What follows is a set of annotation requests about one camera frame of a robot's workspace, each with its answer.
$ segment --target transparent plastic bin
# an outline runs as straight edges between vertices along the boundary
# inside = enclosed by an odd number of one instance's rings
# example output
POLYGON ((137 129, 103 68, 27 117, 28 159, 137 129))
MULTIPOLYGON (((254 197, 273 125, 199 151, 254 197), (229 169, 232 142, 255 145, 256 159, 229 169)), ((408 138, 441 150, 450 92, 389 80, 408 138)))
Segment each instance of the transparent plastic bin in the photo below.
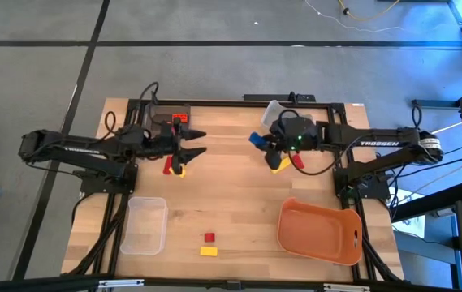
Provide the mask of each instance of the transparent plastic bin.
POLYGON ((153 256, 164 249, 167 205, 163 198, 133 197, 120 251, 126 255, 153 256))
MULTIPOLYGON (((279 114, 281 114, 281 112, 286 109, 286 107, 279 104, 279 101, 270 101, 269 105, 266 107, 263 117, 261 118, 261 125, 263 125, 267 129, 270 129, 272 123, 279 118, 279 114)), ((285 114, 283 114, 284 118, 294 118, 295 116, 296 114, 292 112, 286 112, 285 114)), ((311 114, 302 114, 301 117, 309 118, 313 121, 313 117, 311 114)))

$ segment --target yellow block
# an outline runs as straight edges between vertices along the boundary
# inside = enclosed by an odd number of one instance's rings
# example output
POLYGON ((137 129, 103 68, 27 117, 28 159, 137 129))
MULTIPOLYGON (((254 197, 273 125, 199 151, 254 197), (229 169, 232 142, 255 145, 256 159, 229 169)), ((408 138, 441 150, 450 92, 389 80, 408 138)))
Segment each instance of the yellow block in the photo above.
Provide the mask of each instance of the yellow block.
POLYGON ((200 247, 200 256, 217 256, 217 247, 200 247))
POLYGON ((270 170, 271 173, 277 174, 279 171, 284 170, 291 164, 290 158, 285 157, 281 160, 281 163, 279 164, 279 167, 276 170, 270 170))
POLYGON ((176 176, 178 176, 180 178, 184 178, 184 176, 185 176, 185 166, 182 166, 182 174, 175 174, 172 167, 169 168, 169 172, 171 172, 172 174, 174 174, 174 175, 176 175, 176 176))

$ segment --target orange plastic basket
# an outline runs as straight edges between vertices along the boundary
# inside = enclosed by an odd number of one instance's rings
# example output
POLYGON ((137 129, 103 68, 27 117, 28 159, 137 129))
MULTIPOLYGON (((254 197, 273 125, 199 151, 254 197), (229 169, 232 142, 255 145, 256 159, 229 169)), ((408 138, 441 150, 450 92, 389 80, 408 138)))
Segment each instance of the orange plastic basket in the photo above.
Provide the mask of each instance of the orange plastic basket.
POLYGON ((287 199, 281 207, 278 242, 300 256, 354 265, 361 259, 362 223, 353 210, 334 210, 287 199))

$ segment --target floor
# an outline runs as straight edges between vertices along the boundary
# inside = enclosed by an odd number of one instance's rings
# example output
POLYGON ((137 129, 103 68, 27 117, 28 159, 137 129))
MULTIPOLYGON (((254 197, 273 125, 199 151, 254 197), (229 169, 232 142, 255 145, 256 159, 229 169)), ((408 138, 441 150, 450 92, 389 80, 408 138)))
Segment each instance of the floor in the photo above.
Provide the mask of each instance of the floor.
MULTIPOLYGON (((112 1, 100 40, 462 41, 446 3, 403 2, 379 19, 359 23, 342 15, 337 2, 307 1, 112 1), (389 27, 399 28, 374 32, 389 27)), ((88 41, 101 4, 102 0, 0 0, 0 40, 88 41)), ((357 15, 373 15, 389 5, 376 0, 348 4, 357 15)), ((460 5, 462 0, 456 2, 459 9, 460 5)), ((11 275, 43 178, 42 171, 29 169, 17 157, 20 136, 36 129, 60 129, 86 51, 86 47, 0 47, 0 280, 11 275)), ((411 126, 410 100, 462 96, 462 49, 98 47, 71 133, 94 135, 106 97, 137 97, 155 80, 161 84, 163 99, 238 100, 245 93, 295 91, 314 94, 323 102, 364 103, 372 127, 411 126)), ((421 128, 431 131, 460 120, 455 110, 428 109, 424 114, 421 128)), ((439 138, 446 151, 458 148, 462 129, 444 131, 439 138)), ((461 157, 462 150, 445 161, 461 157)), ((399 186, 412 191, 457 166, 402 178, 399 186)), ((421 193, 460 182, 462 171, 421 193)), ((58 275, 78 189, 76 178, 58 176, 28 277, 58 275)), ((401 257, 409 280, 445 285, 417 272, 445 265, 401 257)))

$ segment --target wooden table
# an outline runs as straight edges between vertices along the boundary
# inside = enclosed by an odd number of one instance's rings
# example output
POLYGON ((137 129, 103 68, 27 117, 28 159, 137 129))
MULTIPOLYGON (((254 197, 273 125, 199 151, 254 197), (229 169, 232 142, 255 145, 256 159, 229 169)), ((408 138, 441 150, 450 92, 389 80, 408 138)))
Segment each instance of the wooden table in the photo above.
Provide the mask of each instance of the wooden table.
MULTIPOLYGON (((122 126, 128 99, 106 100, 97 137, 106 133, 103 119, 112 110, 122 126)), ((348 124, 368 128, 365 107, 346 106, 348 124)), ((323 109, 298 109, 316 120, 327 121, 323 109)), ((350 267, 313 260, 285 252, 276 237, 278 214, 289 197, 327 208, 340 208, 331 171, 309 177, 289 167, 272 174, 263 153, 248 142, 257 131, 262 108, 192 107, 191 128, 207 136, 183 144, 206 146, 207 152, 191 161, 185 178, 162 174, 164 160, 140 161, 134 196, 162 197, 169 216, 166 243, 158 255, 119 253, 116 275, 192 279, 241 279, 272 281, 352 281, 350 267), (200 256, 204 233, 214 232, 217 257, 200 256)), ((357 161, 375 158, 373 149, 356 148, 357 161)), ((329 165, 330 152, 305 152, 305 170, 329 165)), ((393 273, 403 278, 388 211, 377 200, 364 200, 370 242, 393 273)), ((87 198, 77 209, 63 272, 73 269, 96 242, 106 205, 106 194, 87 198)), ((107 269, 106 248, 102 271, 107 269)), ((361 276, 365 277, 364 260, 361 276)))

